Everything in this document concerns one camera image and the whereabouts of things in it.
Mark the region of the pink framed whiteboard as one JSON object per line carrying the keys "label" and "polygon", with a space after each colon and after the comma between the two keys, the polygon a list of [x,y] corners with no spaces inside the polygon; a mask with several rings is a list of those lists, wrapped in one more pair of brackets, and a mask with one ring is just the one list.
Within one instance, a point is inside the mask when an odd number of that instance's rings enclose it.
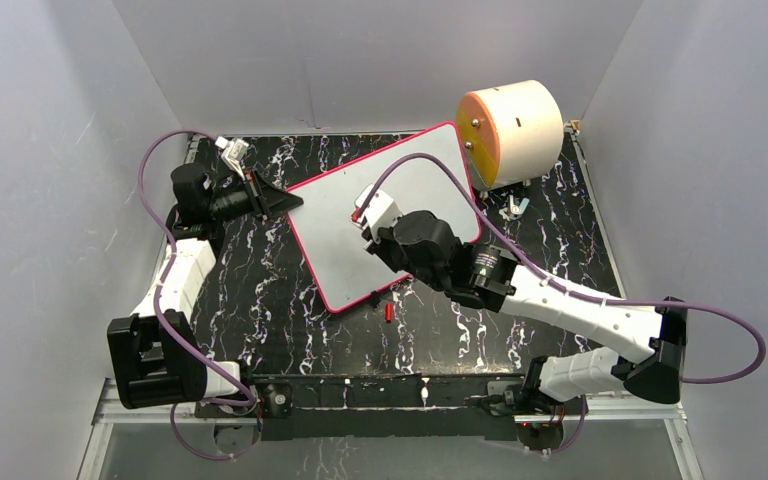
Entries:
{"label": "pink framed whiteboard", "polygon": [[289,213],[325,308],[339,313],[405,278],[366,251],[364,226],[387,227],[427,210],[461,241],[481,235],[463,194],[471,190],[456,126],[442,123],[289,188],[302,206]]}

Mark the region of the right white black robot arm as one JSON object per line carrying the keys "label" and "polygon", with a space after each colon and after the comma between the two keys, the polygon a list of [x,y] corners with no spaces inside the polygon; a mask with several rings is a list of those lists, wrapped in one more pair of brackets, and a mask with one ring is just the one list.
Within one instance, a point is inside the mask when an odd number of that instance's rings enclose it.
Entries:
{"label": "right white black robot arm", "polygon": [[679,402],[685,310],[621,306],[615,297],[587,302],[569,288],[553,288],[508,249],[462,242],[426,210],[364,211],[352,219],[368,253],[454,303],[528,317],[599,343],[584,353],[533,359],[521,387],[488,394],[478,401],[481,408],[497,415],[547,414],[569,400],[607,391],[658,404]]}

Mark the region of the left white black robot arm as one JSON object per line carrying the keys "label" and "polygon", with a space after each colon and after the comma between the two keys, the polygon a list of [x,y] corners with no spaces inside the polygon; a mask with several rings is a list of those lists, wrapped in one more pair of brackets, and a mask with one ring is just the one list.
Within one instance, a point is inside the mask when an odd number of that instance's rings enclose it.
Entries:
{"label": "left white black robot arm", "polygon": [[168,243],[161,269],[132,313],[107,329],[120,400],[139,409],[216,399],[231,414],[246,416],[259,400],[246,366],[202,354],[190,320],[227,223],[247,216],[276,219],[304,201],[252,169],[215,182],[202,165],[185,164],[172,171],[171,181],[176,203],[162,224]]}

